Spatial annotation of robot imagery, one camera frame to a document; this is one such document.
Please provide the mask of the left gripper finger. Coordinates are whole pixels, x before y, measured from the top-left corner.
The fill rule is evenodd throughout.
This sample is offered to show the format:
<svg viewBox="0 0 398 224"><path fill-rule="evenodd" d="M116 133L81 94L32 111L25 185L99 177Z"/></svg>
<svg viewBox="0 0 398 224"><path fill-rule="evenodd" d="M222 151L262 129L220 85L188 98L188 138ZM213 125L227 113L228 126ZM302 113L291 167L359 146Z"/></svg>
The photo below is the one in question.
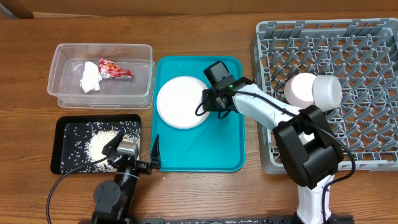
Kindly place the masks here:
<svg viewBox="0 0 398 224"><path fill-rule="evenodd" d="M117 147L124 137L124 131L119 131L115 137L112 138L102 149L101 153L109 156L112 152L117 151Z"/></svg>
<svg viewBox="0 0 398 224"><path fill-rule="evenodd" d="M158 169L158 170L161 169L161 156L160 156L159 143L160 143L159 135L157 134L150 153L150 166L153 169Z"/></svg>

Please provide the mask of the pile of rice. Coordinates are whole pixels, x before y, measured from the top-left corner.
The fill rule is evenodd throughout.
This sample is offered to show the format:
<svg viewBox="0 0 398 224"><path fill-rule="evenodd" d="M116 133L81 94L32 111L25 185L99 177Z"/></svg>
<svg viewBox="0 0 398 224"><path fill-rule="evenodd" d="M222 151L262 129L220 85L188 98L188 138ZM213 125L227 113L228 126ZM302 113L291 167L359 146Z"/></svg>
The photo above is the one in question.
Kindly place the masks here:
<svg viewBox="0 0 398 224"><path fill-rule="evenodd" d="M141 124L138 121L94 121L69 123L61 134L62 143L57 149L62 151L60 173L95 162L104 157L102 150L119 132L123 140L140 145Z"/></svg>

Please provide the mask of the large white plate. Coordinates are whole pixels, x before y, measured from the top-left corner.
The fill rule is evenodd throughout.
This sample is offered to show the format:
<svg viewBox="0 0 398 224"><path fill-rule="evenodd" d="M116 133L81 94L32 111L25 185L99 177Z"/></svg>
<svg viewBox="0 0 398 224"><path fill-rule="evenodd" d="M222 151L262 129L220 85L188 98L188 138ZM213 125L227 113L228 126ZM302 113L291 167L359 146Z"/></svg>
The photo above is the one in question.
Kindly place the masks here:
<svg viewBox="0 0 398 224"><path fill-rule="evenodd" d="M169 126L177 129L191 129L202 124L209 112L195 114L207 86L191 76L175 77L166 82L157 94L157 112Z"/></svg>

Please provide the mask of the white napkin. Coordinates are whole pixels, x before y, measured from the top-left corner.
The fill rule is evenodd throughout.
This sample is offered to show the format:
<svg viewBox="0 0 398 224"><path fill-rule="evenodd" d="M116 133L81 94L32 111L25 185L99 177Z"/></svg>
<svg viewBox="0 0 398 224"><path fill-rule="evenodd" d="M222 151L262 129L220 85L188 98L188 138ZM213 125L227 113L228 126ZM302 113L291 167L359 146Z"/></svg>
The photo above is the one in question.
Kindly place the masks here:
<svg viewBox="0 0 398 224"><path fill-rule="evenodd" d="M82 79L80 80L80 86L85 93L91 90L100 90L100 81L102 76L100 75L98 66L93 62L86 62Z"/></svg>

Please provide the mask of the red ketchup packet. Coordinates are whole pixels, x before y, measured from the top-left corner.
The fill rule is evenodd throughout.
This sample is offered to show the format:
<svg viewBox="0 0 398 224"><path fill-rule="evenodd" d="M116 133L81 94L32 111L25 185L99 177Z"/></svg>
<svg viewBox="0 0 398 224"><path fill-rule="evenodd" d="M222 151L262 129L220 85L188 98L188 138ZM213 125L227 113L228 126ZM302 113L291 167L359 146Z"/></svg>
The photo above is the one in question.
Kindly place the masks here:
<svg viewBox="0 0 398 224"><path fill-rule="evenodd" d="M132 78L133 74L130 70L122 69L118 64L101 58L99 60L99 74L102 79L115 79L115 78Z"/></svg>

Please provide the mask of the pink white bowl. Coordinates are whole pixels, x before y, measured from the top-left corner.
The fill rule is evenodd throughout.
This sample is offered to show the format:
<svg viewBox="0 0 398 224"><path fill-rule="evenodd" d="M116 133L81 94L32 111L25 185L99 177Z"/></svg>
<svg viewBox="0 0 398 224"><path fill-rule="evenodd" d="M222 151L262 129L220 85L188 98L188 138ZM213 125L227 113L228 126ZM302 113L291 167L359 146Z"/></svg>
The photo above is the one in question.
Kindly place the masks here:
<svg viewBox="0 0 398 224"><path fill-rule="evenodd" d="M316 76L311 73L299 73L291 78L284 87L284 95L292 106L306 108L314 104L313 84Z"/></svg>

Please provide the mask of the grey bowl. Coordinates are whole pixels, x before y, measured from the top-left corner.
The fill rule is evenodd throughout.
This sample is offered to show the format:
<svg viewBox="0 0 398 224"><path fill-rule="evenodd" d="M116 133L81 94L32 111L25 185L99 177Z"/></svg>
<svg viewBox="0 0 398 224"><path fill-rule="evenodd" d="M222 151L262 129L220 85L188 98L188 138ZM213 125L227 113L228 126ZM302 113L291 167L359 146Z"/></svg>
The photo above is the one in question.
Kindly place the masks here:
<svg viewBox="0 0 398 224"><path fill-rule="evenodd" d="M342 89L339 80L332 75L318 75L313 83L313 100L323 112L340 106Z"/></svg>

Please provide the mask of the small white cup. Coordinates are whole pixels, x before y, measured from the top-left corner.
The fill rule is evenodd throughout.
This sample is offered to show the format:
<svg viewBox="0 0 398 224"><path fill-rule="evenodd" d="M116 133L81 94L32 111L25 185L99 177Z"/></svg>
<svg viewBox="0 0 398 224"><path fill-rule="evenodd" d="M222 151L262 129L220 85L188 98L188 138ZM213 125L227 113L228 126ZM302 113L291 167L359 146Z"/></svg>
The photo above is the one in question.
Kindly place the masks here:
<svg viewBox="0 0 398 224"><path fill-rule="evenodd" d="M314 134L299 134L299 138L303 144L306 144L314 139Z"/></svg>

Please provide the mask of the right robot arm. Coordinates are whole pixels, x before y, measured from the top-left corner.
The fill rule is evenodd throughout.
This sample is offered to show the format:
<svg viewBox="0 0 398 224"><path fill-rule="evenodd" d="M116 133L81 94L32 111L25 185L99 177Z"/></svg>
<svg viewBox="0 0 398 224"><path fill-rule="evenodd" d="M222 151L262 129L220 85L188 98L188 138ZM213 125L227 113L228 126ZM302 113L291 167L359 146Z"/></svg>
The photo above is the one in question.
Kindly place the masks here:
<svg viewBox="0 0 398 224"><path fill-rule="evenodd" d="M199 107L220 119L234 111L255 119L274 135L284 169L298 185L300 223L331 223L330 185L344 155L341 145L316 106L301 109L264 93L251 80L207 75Z"/></svg>

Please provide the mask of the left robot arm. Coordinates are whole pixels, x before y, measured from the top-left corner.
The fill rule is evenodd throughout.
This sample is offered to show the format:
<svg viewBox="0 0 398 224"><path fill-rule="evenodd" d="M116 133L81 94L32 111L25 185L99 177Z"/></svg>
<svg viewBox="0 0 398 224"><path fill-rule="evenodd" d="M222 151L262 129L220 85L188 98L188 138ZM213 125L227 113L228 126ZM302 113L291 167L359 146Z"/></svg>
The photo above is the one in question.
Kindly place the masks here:
<svg viewBox="0 0 398 224"><path fill-rule="evenodd" d="M120 131L103 147L102 154L116 173L114 180L100 183L94 191L92 223L137 223L129 210L139 176L151 175L153 169L161 168L158 136L151 149L150 162L139 161L139 146L124 141L123 137Z"/></svg>

